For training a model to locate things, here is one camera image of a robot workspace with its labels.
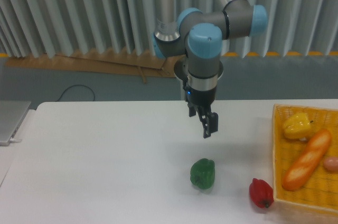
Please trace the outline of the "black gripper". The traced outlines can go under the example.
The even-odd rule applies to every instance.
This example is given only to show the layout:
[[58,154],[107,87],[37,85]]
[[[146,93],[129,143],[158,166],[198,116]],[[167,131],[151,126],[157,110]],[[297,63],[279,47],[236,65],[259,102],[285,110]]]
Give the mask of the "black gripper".
[[203,126],[203,138],[208,138],[212,133],[218,131],[219,115],[211,111],[216,90],[216,87],[207,91],[199,91],[189,86],[185,88],[185,101],[189,108],[189,117],[195,116],[195,108],[198,108],[199,119]]

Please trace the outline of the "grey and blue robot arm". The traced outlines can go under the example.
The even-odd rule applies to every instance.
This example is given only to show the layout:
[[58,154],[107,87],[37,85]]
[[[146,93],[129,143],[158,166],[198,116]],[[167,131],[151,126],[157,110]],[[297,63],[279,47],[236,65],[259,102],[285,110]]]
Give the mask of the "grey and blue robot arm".
[[211,105],[223,73],[222,42],[258,35],[268,25],[262,5],[247,0],[218,1],[222,10],[203,13],[194,7],[179,12],[176,0],[155,0],[155,54],[159,58],[180,56],[174,73],[182,83],[189,116],[198,116],[206,138],[218,130],[219,117]]

